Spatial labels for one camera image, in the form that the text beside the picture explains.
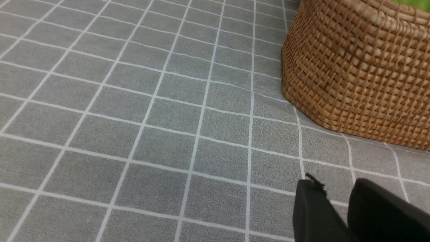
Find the gray tiled floor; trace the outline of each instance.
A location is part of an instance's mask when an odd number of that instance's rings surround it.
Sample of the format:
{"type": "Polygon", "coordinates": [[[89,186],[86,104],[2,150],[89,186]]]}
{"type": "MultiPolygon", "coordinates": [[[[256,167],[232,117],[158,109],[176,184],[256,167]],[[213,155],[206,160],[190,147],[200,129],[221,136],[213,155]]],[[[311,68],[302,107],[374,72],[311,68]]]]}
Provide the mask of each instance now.
{"type": "Polygon", "coordinates": [[[430,212],[430,154],[280,91],[293,0],[0,0],[1,241],[292,241],[311,172],[430,212]]]}

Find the wicker basket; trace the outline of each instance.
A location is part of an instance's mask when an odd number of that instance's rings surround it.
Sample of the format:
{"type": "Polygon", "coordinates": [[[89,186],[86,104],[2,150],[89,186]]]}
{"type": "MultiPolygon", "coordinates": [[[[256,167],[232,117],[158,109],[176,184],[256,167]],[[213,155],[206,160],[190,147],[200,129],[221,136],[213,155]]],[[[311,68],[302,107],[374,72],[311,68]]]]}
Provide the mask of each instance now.
{"type": "Polygon", "coordinates": [[[282,48],[285,98],[324,128],[430,150],[430,13],[302,0],[282,48]]]}

